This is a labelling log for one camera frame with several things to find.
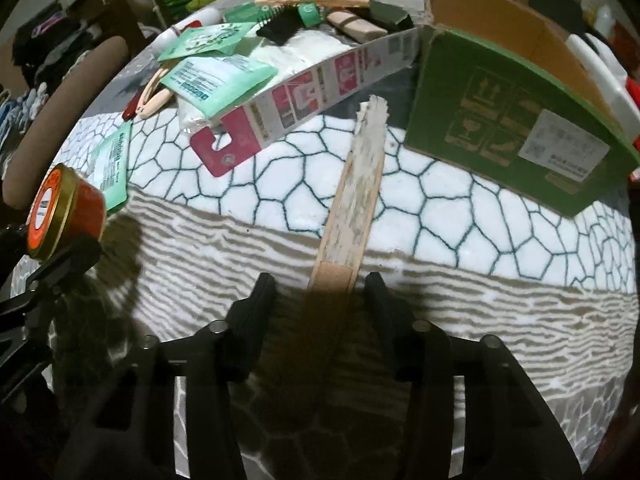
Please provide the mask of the wooden back scratcher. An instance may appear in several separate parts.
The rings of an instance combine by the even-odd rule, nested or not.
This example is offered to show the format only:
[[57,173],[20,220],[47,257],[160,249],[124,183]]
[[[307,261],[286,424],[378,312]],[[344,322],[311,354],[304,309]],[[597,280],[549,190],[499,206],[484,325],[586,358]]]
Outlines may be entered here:
[[258,6],[298,6],[314,3],[327,8],[368,8],[370,0],[254,0]]

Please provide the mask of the patterned table blanket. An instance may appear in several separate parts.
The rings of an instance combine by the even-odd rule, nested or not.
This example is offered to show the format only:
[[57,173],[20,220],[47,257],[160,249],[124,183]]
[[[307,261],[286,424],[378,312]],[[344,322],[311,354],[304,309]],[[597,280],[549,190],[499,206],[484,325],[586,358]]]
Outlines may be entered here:
[[[66,432],[4,437],[3,477],[67,479],[64,450],[88,403],[147,336],[190,337],[250,296],[259,274],[277,300],[256,366],[229,386],[243,479],[398,479],[410,386],[383,361],[364,305],[381,274],[412,313],[448,335],[499,337],[560,424],[582,473],[608,429],[632,364],[638,294],[636,242],[614,188],[573,217],[405,144],[416,86],[412,64],[310,118],[221,177],[179,127],[177,104],[132,122],[127,194],[106,212],[99,261],[56,302],[50,377]],[[378,201],[340,341],[306,413],[279,394],[288,346],[360,104],[388,103]],[[88,181],[91,152],[124,121],[79,118],[57,164]],[[175,380],[177,478],[193,479],[186,452],[186,380]]]

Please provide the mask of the red handled tool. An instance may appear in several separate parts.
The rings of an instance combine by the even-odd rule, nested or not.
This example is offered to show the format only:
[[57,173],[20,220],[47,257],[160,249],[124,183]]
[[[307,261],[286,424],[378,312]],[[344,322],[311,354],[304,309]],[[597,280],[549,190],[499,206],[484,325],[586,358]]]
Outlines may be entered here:
[[124,111],[122,112],[122,120],[124,122],[128,122],[128,120],[133,120],[137,115],[137,107],[139,100],[142,95],[142,89],[140,89],[128,102]]

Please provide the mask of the white plastic bottle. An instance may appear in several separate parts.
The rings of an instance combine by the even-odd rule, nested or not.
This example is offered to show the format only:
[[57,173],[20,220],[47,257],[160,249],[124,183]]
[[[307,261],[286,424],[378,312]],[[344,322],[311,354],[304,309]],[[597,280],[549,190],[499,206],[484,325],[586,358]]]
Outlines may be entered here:
[[222,22],[222,14],[214,6],[206,6],[187,16],[177,24],[171,25],[161,32],[150,44],[151,52],[155,56],[162,54],[186,30],[203,26],[215,25]]

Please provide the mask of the worn wooden stick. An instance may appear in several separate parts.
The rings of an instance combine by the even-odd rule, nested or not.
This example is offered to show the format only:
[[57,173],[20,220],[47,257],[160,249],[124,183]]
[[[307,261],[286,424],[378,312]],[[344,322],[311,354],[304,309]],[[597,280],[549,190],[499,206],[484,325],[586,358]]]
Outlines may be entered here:
[[388,103],[370,96],[360,104],[356,130],[311,272],[302,318],[288,346],[279,396],[306,413],[322,389],[340,341],[382,180]]

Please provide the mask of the mint wipes pack loose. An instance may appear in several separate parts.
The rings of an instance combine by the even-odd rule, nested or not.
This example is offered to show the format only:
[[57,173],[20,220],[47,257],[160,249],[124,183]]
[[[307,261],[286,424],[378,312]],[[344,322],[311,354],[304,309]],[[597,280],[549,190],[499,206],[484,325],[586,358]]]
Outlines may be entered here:
[[98,188],[106,211],[119,209],[128,200],[127,174],[132,121],[123,122],[91,152],[88,181]]

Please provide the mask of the beige wrapped bar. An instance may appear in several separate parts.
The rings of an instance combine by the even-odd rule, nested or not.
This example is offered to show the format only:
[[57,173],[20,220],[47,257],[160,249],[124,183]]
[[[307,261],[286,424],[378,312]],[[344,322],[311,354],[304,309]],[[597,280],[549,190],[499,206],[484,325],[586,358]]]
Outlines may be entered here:
[[332,10],[326,14],[326,19],[331,25],[360,44],[388,35],[384,28],[378,27],[378,25],[372,24],[347,10]]

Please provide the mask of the white tissue box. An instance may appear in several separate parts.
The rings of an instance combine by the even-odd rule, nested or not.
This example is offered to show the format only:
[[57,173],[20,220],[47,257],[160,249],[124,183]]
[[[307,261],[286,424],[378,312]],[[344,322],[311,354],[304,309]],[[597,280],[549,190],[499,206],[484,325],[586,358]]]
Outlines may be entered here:
[[628,142],[639,149],[639,86],[629,78],[611,48],[596,36],[570,34],[565,41],[598,87]]

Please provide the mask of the dark green small box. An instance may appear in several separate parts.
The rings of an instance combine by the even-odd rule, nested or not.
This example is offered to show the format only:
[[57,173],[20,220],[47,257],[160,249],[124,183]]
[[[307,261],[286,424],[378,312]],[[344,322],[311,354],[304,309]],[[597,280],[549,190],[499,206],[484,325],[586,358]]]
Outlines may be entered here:
[[399,6],[375,0],[370,0],[369,3],[370,19],[374,24],[386,29],[388,32],[402,32],[413,28],[411,16]]

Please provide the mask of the black hair brush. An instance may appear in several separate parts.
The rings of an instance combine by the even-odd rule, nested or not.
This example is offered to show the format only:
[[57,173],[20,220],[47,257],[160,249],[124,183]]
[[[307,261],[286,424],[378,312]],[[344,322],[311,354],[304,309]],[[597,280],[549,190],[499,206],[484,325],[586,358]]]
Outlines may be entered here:
[[277,6],[269,10],[267,18],[256,30],[256,36],[282,47],[303,27],[298,6]]

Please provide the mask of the mint wet wipes pack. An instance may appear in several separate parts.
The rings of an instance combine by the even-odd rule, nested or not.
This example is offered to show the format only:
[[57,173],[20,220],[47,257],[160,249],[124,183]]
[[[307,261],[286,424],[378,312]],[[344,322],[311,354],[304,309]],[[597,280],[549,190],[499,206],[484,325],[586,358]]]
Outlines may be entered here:
[[275,67],[239,54],[190,56],[160,78],[160,83],[213,118],[254,96],[277,74]]

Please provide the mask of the pink white long package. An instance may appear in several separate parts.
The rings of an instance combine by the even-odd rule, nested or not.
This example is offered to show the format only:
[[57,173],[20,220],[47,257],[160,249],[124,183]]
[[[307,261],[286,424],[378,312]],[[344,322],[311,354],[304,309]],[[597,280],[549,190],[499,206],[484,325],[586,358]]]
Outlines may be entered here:
[[190,147],[212,176],[228,174],[310,118],[409,67],[420,31],[413,27],[369,41],[285,79],[221,117],[229,144],[216,150],[212,128],[204,127],[191,136]]

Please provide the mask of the orange lid gold tin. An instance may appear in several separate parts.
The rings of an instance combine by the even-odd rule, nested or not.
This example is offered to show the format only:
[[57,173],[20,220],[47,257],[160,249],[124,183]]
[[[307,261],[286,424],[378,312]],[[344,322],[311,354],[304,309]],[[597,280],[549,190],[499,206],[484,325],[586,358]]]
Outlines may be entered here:
[[99,240],[106,219],[103,193],[75,170],[57,164],[37,192],[27,223],[27,253],[47,260],[76,238]]

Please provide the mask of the green tea packet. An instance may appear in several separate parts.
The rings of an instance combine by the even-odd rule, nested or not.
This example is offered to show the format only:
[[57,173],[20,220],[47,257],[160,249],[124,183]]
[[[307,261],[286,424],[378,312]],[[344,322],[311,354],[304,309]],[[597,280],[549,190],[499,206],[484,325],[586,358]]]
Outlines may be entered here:
[[158,62],[178,60],[206,53],[229,55],[255,26],[254,23],[220,23],[186,30],[157,58]]

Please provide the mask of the green cardboard box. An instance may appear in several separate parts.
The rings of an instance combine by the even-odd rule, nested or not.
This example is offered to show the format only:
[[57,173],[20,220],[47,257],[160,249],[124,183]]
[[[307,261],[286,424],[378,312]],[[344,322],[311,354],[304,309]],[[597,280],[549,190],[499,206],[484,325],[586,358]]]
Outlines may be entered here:
[[554,25],[512,0],[424,0],[405,144],[573,217],[639,166]]

